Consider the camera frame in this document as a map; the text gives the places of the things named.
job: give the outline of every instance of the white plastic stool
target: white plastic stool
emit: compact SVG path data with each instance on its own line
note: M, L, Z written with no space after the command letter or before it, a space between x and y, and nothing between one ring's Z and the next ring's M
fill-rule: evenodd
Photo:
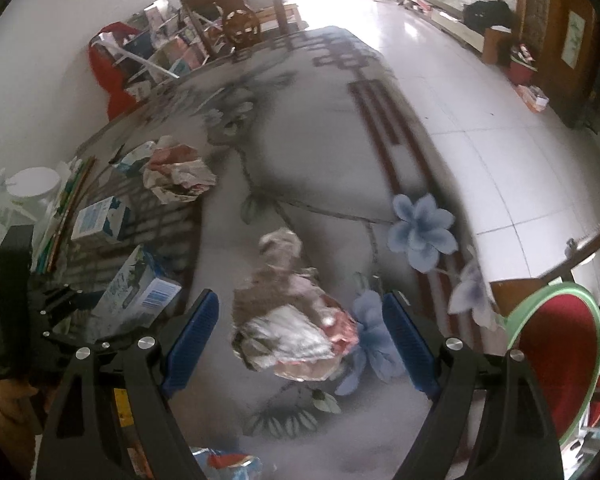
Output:
M6 180L7 193L17 201L46 198L58 184L60 175L51 168L29 168Z

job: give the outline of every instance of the box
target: box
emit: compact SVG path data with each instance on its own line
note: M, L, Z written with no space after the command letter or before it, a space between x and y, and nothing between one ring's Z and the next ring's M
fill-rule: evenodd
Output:
M150 327L182 287L143 245L138 245L111 280L84 328L89 343Z
M75 220L71 240L81 244L114 244L119 241L122 226L128 222L131 209L120 199L110 196L85 207Z
M549 99L537 86L516 86L516 92L532 112L541 112L549 104Z

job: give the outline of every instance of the crumpled plastic bag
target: crumpled plastic bag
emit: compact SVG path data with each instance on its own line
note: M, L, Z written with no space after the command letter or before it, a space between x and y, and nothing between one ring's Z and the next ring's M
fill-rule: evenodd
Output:
M358 331L306 269L293 270L301 248L286 228L262 237L264 266L234 291L232 346L252 370L273 367L287 379L323 381L358 343Z
M116 170L126 176L138 175L140 174L142 167L151 158L155 148L155 142L148 140L132 149L126 155L122 156L122 158L118 157L110 163Z
M186 144L173 144L163 137L142 174L142 182L163 204L193 202L216 184L198 150Z
M256 456L227 453L208 447L190 448L208 480L260 480L262 462Z

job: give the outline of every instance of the blue gripper pad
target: blue gripper pad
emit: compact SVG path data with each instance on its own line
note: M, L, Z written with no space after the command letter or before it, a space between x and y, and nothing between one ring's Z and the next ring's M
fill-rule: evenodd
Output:
M167 399L187 386L200 354L218 322L219 312L218 297L209 292L171 348L165 359L165 376L160 386Z
M413 385L429 399L437 399L442 389L437 379L436 358L392 293L384 295L382 318Z

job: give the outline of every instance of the white wall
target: white wall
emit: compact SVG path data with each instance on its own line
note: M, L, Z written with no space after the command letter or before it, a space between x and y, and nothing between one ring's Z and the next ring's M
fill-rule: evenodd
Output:
M0 168L54 168L107 123L86 45L153 1L11 1L0 17Z

